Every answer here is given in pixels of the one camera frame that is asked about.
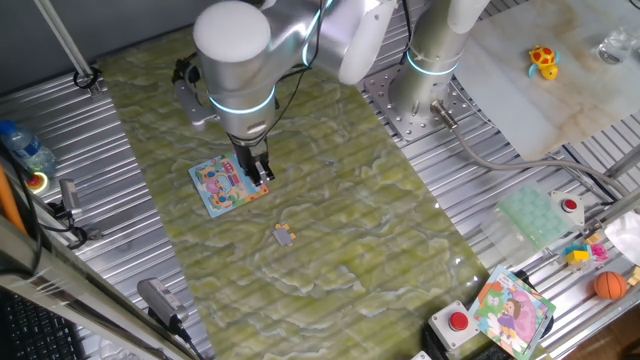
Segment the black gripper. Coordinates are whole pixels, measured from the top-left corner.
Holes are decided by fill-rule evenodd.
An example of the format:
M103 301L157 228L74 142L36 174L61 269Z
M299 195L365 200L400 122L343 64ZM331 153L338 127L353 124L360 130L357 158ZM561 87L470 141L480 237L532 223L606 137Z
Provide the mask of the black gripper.
M228 137L234 146L239 164L255 186L260 186L263 181L272 181L275 178L269 166L266 132L252 139L241 139L230 133L228 133Z

